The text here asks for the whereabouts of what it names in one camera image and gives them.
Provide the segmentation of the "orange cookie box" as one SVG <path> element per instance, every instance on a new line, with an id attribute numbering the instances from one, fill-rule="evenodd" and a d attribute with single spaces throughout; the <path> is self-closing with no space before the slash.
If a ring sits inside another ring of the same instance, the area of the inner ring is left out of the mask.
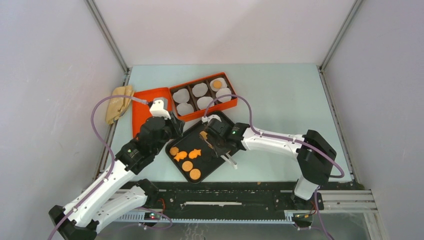
<path id="1" fill-rule="evenodd" d="M 229 88 L 231 90 L 231 92 L 232 92 L 232 94 L 231 94 L 232 99 L 230 101 L 221 103 L 216 98 L 216 92 L 213 91 L 210 88 L 210 82 L 211 82 L 211 80 L 216 79 L 216 78 L 224 78 L 225 79 L 225 81 L 227 83 L 227 88 Z M 227 77 L 227 75 L 224 72 L 220 72 L 220 73 L 209 75 L 209 76 L 206 76 L 206 77 L 203 77 L 203 78 L 192 80 L 190 82 L 182 83 L 182 84 L 173 86 L 173 87 L 171 87 L 169 89 L 170 90 L 170 93 L 171 93 L 171 102 L 173 104 L 173 107 L 174 107 L 174 109 L 176 111 L 176 114 L 177 114 L 177 117 L 179 119 L 181 119 L 181 120 L 183 120 L 185 122 L 188 122 L 188 121 L 192 121 L 192 120 L 198 119 L 198 118 L 200 118 L 200 117 L 202 117 L 204 115 L 205 109 L 199 110 L 199 108 L 197 106 L 197 100 L 200 97 L 195 97 L 193 95 L 193 93 L 192 93 L 192 87 L 194 85 L 200 84 L 200 83 L 205 83 L 207 85 L 207 87 L 208 87 L 208 92 L 203 97 L 212 97 L 213 98 L 213 101 L 214 101 L 214 106 L 208 105 L 207 108 L 206 108 L 206 109 L 208 109 L 208 112 L 209 113 L 210 112 L 213 112 L 213 111 L 223 111 L 223 110 L 226 110 L 226 109 L 235 107 L 237 105 L 238 100 L 237 100 L 236 97 L 233 96 L 233 95 L 236 94 L 235 89 L 233 88 L 233 86 L 232 86 L 229 78 Z M 178 115 L 177 110 L 176 110 L 176 107 L 177 107 L 177 105 L 179 103 L 176 103 L 173 100 L 173 93 L 175 93 L 176 91 L 178 91 L 180 89 L 183 89 L 183 88 L 186 88 L 189 91 L 190 99 L 189 99 L 189 101 L 187 103 L 189 103 L 189 104 L 191 104 L 193 106 L 194 112 L 191 113 L 191 114 L 185 115 L 185 116 L 180 116 L 180 115 Z"/>

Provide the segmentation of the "silver metal tongs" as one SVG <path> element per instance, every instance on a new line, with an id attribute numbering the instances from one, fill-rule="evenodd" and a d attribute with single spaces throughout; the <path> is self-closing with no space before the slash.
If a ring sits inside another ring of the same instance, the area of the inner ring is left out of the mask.
<path id="1" fill-rule="evenodd" d="M 225 142 L 223 140 L 220 140 L 220 139 L 218 139 L 218 138 L 216 138 L 216 137 L 214 137 L 214 136 L 212 136 L 211 134 L 208 134 L 208 133 L 207 133 L 207 140 L 204 140 L 204 139 L 202 139 L 202 140 L 208 145 L 209 148 L 212 149 L 212 155 L 213 156 L 225 160 L 235 170 L 238 169 L 237 163 L 230 156 L 231 149 L 229 147 L 225 146 Z"/>

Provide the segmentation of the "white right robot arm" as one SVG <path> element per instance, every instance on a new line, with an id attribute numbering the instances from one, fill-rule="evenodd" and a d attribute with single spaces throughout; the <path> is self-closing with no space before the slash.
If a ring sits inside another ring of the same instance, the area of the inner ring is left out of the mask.
<path id="1" fill-rule="evenodd" d="M 315 191 L 332 177 L 337 153 L 315 130 L 295 135 L 263 131 L 247 123 L 225 123 L 216 114 L 202 117 L 201 122 L 204 124 L 199 134 L 201 139 L 215 157 L 234 169 L 237 163 L 230 155 L 232 151 L 264 151 L 293 157 L 301 171 L 290 196 L 291 204 L 297 209 L 308 206 Z"/>

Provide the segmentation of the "black baking tray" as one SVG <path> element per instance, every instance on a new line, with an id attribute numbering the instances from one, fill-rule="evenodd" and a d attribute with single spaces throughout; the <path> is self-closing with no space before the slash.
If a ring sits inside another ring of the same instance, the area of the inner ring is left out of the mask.
<path id="1" fill-rule="evenodd" d="M 229 124 L 232 130 L 235 123 L 232 120 L 230 120 L 223 112 L 214 111 L 211 113 L 211 115 L 212 114 L 219 115 L 222 122 Z M 186 178 L 186 180 L 192 184 L 200 183 L 203 179 L 205 179 L 208 175 L 214 172 L 218 167 L 220 167 L 225 162 L 225 160 L 223 160 L 222 158 L 213 156 L 212 149 L 208 147 L 208 145 L 200 138 L 200 132 L 203 131 L 205 127 L 206 127 L 206 123 L 202 123 L 201 121 L 198 121 L 196 124 L 191 126 L 188 130 L 186 130 L 182 134 L 182 136 L 172 140 L 165 147 L 167 156 L 172 160 L 172 162 L 175 164 L 177 169 Z M 179 149 L 179 152 L 185 151 L 187 152 L 187 154 L 189 154 L 189 152 L 191 152 L 194 149 L 200 149 L 201 156 L 195 159 L 189 159 L 187 155 L 185 159 L 177 162 L 176 160 L 174 160 L 174 156 L 170 155 L 170 148 L 172 147 L 177 147 Z M 239 150 L 240 149 L 236 146 L 236 150 L 229 153 L 230 156 L 233 156 Z M 213 159 L 210 162 L 202 162 L 201 157 L 208 154 L 211 154 L 213 156 Z M 184 161 L 191 161 L 193 163 L 193 169 L 199 169 L 201 171 L 200 179 L 192 180 L 189 176 L 189 172 L 183 171 L 182 164 Z"/>

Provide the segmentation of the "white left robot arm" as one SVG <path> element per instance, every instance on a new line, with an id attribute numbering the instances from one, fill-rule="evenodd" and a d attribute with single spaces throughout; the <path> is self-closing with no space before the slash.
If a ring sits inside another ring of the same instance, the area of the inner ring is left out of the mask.
<path id="1" fill-rule="evenodd" d="M 118 198 L 111 197 L 151 164 L 169 140 L 182 136 L 184 125 L 173 113 L 149 117 L 92 185 L 67 205 L 50 209 L 54 232 L 65 240 L 94 240 L 102 229 L 128 211 L 156 206 L 159 190 L 148 179 L 139 180 Z"/>

